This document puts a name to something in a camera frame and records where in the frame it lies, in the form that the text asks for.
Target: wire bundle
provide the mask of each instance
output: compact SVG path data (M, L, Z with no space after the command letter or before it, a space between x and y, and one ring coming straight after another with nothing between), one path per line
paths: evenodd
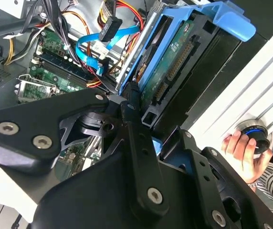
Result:
M4 64L4 65L9 65L10 64L10 62L12 60L12 57L13 57L14 48L15 48L15 41L16 41L16 38L10 38L9 39L9 52L8 52L8 56L3 61L2 64Z
M68 52L71 58L76 63L80 64L80 61L74 51L73 43L69 39L68 24L66 22L66 19L62 15L62 12L59 9L58 0L41 0L41 4L55 33L59 36L59 38L68 48Z
M106 5L106 2L108 0L105 0L103 1L102 5L101 5L101 9L99 11L99 15L98 15L98 18L97 18L97 23L99 24L99 26L101 28L104 27L105 23L107 22L107 19L108 17L112 16L112 13L110 12L110 10L108 9L107 5ZM144 28L144 21L141 17L141 15L137 12L137 10L132 7L130 4L122 1L122 0L117 0L116 1L116 8L128 8L130 9L134 15L137 17L139 23L140 23L140 30L142 31L143 28ZM124 59L131 53L132 49L133 49L133 46L135 44L135 42L138 40L139 38L139 35L140 33L136 33L132 36L131 40L129 40L129 37L127 38L127 41L126 41L126 44L125 44L125 47L123 48L123 51L121 53L121 56L120 56L120 59L118 60L118 62L109 70L109 73L111 73L112 71L114 71L117 66L119 64L121 64Z

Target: green circuit board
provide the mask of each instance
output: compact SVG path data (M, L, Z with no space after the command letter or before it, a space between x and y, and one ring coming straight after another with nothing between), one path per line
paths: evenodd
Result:
M57 88L62 92L74 92L84 89L85 87L80 87L62 77L59 77L48 70L41 68L35 64L31 64L29 74L37 79L42 80L47 83L51 83L57 86Z
M39 100L46 98L46 87L45 86L38 86L33 84L25 85L24 89L24 97Z
M43 44L42 49L52 52L60 57L64 57L68 53L64 49L64 44L56 33L50 30L44 30L42 33Z
M167 89L167 85L163 81L167 78L169 81L173 80L176 70L182 63L182 55L184 52L188 52L187 47L183 47L184 44L189 39L189 34L193 28L194 23L192 21L184 22L176 33L175 37L172 39L170 45L166 49L163 57L158 63L156 69L152 73L148 83L146 84L141 97L141 107L142 110L146 110L151 104L154 97L161 99L162 94Z

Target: black metal bracket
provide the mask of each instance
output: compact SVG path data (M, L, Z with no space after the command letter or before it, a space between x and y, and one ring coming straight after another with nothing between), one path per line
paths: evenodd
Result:
M49 172L60 151L71 145L67 138L76 120L89 112L103 112L108 104L99 90L86 89L0 110L0 124L17 126L12 135L0 133L0 165L30 174ZM37 136L48 137L50 146L36 147Z
M202 215L197 223L202 224L203 228L235 228L233 222L227 217L208 160L199 153L200 150L193 136L179 128L173 132L172 136L177 137L177 142L171 137L168 139L169 143L165 143L168 149L167 154L164 154L161 159L165 163L184 169L194 177L199 210Z
M225 201L231 198L240 208L241 227L263 229L266 228L264 224L272 227L273 213L227 163L225 158L211 147L204 148L201 154L207 158L211 165L221 199Z
M168 212L169 202L151 134L141 124L138 87L130 88L128 101L120 105L123 125L103 158L125 152L131 210L139 220L150 224Z

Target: silver screw head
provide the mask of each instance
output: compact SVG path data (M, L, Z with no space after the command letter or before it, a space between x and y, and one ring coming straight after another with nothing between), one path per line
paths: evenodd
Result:
M131 108L132 110L135 110L135 107L134 107L133 105L128 104L127 106L128 106L129 108Z
M214 149L211 149L210 151L211 151L211 153L212 153L214 156L217 156L217 155L218 155L218 153L217 153Z
M12 122L0 123L0 133L3 135L15 135L18 133L19 127L17 124Z
M154 187L150 187L147 191L148 198L155 204L161 204L163 197L159 190Z
M48 136L44 136L44 135L36 136L33 139L32 143L38 149L48 149L53 144L52 140Z
M214 221L219 226L221 226L222 228L224 228L226 226L226 220L219 211L213 210L212 211L212 216L213 216Z
M264 228L265 229L272 229L272 227L270 227L267 223L264 223Z
M104 98L100 94L97 94L95 97L99 100L104 100Z
M189 133L189 132L185 132L185 135L186 135L186 137L189 137L189 138L191 138L192 137L192 135Z

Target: yellow wire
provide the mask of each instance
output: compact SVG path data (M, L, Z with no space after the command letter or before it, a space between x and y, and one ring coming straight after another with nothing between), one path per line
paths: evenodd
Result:
M99 11L99 12L100 12L100 15L102 16L101 19L102 19L103 23L106 23L107 20L106 20L106 17L104 16L104 14L103 14L103 9L100 8L100 11Z
M9 39L9 53L8 53L8 57L6 58L6 62L4 63L4 65L8 65L9 62L11 61L13 57L13 38Z
M88 86L92 86L92 85L95 85L95 84L98 84L100 81L96 81L96 82L94 82L94 83L87 83L87 87Z

